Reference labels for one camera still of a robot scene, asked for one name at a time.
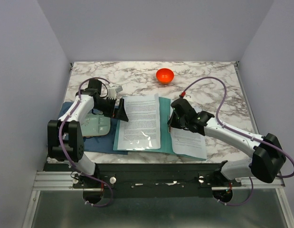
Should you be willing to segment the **printed white paper sheets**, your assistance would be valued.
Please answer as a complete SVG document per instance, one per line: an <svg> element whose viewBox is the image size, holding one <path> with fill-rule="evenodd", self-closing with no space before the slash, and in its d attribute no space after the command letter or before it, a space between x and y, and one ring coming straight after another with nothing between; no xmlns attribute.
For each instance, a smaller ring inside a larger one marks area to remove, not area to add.
<svg viewBox="0 0 294 228"><path fill-rule="evenodd" d="M177 155L206 160L205 137L183 129L170 127L172 150Z"/></svg>

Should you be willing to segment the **single printed paper sheet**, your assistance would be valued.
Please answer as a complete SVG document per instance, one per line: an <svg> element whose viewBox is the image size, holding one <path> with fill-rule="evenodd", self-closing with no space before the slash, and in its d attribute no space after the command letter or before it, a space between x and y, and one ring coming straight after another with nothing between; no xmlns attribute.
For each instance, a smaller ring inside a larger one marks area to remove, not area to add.
<svg viewBox="0 0 294 228"><path fill-rule="evenodd" d="M128 122L120 121L117 150L144 151L161 147L159 95L124 98Z"/></svg>

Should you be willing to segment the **teal file folder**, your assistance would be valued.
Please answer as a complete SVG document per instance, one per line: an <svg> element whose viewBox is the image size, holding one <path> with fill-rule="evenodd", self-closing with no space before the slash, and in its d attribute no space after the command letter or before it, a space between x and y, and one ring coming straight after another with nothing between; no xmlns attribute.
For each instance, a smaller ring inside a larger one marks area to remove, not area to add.
<svg viewBox="0 0 294 228"><path fill-rule="evenodd" d="M168 119L170 117L170 104L170 99L164 97L159 98L161 147L159 149L146 149L147 152L162 152L177 155L172 150L171 134L167 125Z"/></svg>

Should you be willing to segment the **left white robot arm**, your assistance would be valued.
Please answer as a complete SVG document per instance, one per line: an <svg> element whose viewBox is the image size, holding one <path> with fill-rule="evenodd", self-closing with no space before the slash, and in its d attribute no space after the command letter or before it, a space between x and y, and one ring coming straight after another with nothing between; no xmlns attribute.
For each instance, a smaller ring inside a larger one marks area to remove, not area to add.
<svg viewBox="0 0 294 228"><path fill-rule="evenodd" d="M69 162L71 168L84 176L84 183L94 188L100 182L99 168L84 154L84 139L81 123L94 109L104 117L128 122L124 99L116 96L122 87L109 83L105 88L107 94L102 96L102 87L106 79L93 77L85 80L87 88L78 89L76 98L70 108L57 120L47 124L48 156L59 162Z"/></svg>

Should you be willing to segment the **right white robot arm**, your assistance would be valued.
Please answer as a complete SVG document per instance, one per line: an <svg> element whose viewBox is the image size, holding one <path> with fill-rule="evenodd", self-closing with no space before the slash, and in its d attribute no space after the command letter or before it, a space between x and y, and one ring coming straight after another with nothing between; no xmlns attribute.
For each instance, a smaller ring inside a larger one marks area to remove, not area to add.
<svg viewBox="0 0 294 228"><path fill-rule="evenodd" d="M272 183L286 161L285 155L280 152L281 145L273 134L261 136L219 123L211 113L196 112L184 98L173 101L171 109L168 121L170 127L218 139L248 156L246 159L219 164L213 174L213 180L219 186L244 177L255 177L262 182Z"/></svg>

